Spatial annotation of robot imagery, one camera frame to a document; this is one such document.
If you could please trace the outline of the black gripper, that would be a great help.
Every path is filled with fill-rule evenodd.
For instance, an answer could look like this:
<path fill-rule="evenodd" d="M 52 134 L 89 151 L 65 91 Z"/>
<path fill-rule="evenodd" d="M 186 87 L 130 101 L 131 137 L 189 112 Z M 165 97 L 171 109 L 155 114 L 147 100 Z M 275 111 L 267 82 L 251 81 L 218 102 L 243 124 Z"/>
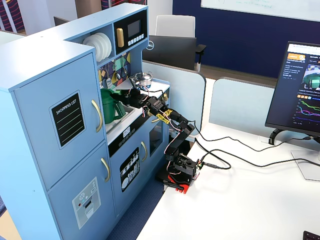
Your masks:
<path fill-rule="evenodd" d="M 119 96 L 121 98 L 120 102 L 122 102 L 123 105 L 125 106 L 130 106 L 134 108 L 142 108 L 142 107 L 149 107 L 149 98 L 150 96 L 144 93 L 141 93 L 140 90 L 136 88 L 131 88 L 127 90 L 120 90 L 119 91 Z"/>

